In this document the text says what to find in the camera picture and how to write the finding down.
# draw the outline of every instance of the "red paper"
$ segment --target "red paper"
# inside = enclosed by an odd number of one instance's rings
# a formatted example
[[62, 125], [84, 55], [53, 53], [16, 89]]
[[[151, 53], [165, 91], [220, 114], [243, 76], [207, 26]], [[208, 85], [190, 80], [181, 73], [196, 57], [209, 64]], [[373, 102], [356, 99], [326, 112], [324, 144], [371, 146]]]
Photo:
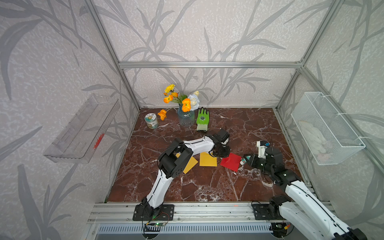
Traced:
[[240, 156], [230, 153], [229, 157], [223, 158], [223, 160], [221, 160], [220, 165], [237, 172], [237, 170], [239, 169], [240, 161]]

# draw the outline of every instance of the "red marble surface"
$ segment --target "red marble surface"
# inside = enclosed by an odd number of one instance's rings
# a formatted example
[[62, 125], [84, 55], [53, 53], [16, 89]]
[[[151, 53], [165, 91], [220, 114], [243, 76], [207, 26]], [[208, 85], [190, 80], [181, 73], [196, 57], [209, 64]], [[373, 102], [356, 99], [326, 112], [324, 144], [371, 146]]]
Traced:
[[[108, 201], [139, 202], [151, 190], [157, 177], [157, 158], [176, 137], [193, 140], [203, 136], [191, 127], [180, 126], [177, 113], [171, 109], [164, 121], [159, 119], [157, 129], [149, 129], [144, 121], [147, 113], [160, 109], [142, 109], [135, 125], [127, 151], [120, 166]], [[211, 108], [209, 133], [227, 127], [231, 152], [257, 152], [256, 142], [267, 140], [283, 153], [285, 166], [300, 176], [284, 135], [271, 108]], [[200, 167], [197, 163], [187, 174], [175, 178], [165, 201], [268, 201], [283, 191], [269, 182], [269, 177], [247, 164], [237, 173], [220, 166]]]

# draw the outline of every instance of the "green glove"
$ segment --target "green glove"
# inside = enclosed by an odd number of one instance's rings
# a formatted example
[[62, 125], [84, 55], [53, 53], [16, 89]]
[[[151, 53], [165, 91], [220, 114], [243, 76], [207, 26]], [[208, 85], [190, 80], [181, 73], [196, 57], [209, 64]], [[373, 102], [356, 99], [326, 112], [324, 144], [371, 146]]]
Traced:
[[197, 131], [208, 131], [209, 123], [209, 112], [205, 108], [200, 108], [199, 114], [197, 115]]

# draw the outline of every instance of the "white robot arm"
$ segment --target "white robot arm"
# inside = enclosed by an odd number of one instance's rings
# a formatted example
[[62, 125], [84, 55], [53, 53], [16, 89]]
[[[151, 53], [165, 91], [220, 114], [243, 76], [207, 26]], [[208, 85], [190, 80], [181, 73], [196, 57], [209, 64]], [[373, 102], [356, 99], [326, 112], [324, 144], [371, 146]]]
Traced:
[[227, 145], [229, 133], [221, 129], [217, 134], [209, 135], [192, 141], [175, 139], [170, 147], [159, 156], [159, 171], [151, 192], [142, 200], [146, 211], [157, 216], [159, 207], [172, 182], [186, 167], [189, 159], [202, 152], [212, 152], [213, 156], [228, 157], [230, 148]]
[[256, 154], [246, 155], [252, 167], [268, 174], [305, 212], [300, 211], [286, 196], [270, 199], [269, 210], [272, 216], [281, 216], [291, 222], [308, 240], [366, 240], [359, 230], [351, 229], [322, 204], [306, 187], [304, 182], [289, 169], [285, 169], [283, 157], [277, 148], [268, 147], [265, 141], [257, 143], [264, 146], [264, 157]]

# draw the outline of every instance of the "leaf pattern wallpaper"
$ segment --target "leaf pattern wallpaper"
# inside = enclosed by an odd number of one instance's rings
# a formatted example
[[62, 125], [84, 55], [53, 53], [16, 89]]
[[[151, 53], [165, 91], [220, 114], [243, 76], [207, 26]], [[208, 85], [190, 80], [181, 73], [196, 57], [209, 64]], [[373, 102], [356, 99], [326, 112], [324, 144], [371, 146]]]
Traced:
[[[0, 239], [78, 239], [138, 111], [82, 1], [3, 0], [0, 16]], [[88, 164], [53, 163], [44, 150], [91, 93], [119, 99], [105, 137]]]
[[[299, 61], [331, 1], [95, 0], [119, 61]], [[272, 107], [294, 69], [125, 69], [141, 107], [168, 84], [202, 106]]]
[[[306, 67], [384, 152], [384, 1], [345, 0]], [[300, 76], [279, 110], [311, 182], [338, 217], [369, 239], [384, 234], [384, 177], [363, 151], [332, 166], [316, 164], [290, 114], [304, 92]]]

